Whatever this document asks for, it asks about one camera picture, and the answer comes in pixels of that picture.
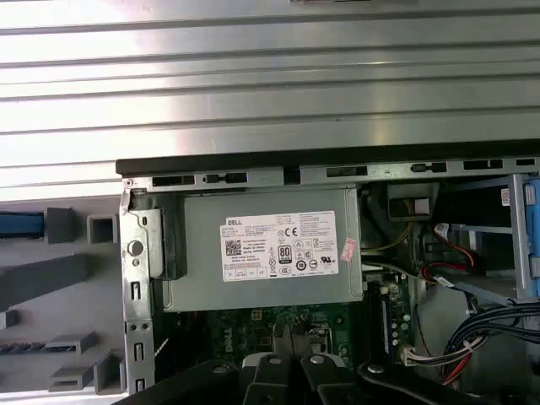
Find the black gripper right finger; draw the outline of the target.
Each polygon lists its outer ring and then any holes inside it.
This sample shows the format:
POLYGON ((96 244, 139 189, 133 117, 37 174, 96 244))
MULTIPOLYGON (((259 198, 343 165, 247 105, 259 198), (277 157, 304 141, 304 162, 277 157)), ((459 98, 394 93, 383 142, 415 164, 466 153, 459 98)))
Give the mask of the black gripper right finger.
POLYGON ((314 353, 306 327, 294 328, 294 352, 305 377, 306 401, 316 404, 536 404, 537 401, 510 389, 497 397, 456 391, 448 386, 385 362, 381 328, 370 327, 360 334, 357 353, 374 349, 368 361, 356 370, 338 366, 329 354, 314 353))

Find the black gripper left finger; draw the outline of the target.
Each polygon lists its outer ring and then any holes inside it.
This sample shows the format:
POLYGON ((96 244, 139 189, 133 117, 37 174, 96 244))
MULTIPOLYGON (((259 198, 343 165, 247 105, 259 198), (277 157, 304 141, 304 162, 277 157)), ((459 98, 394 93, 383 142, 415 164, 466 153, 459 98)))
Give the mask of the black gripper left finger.
POLYGON ((123 404, 286 404, 292 363, 290 326, 276 324, 272 352, 244 358, 240 368, 212 359, 121 400, 123 404))

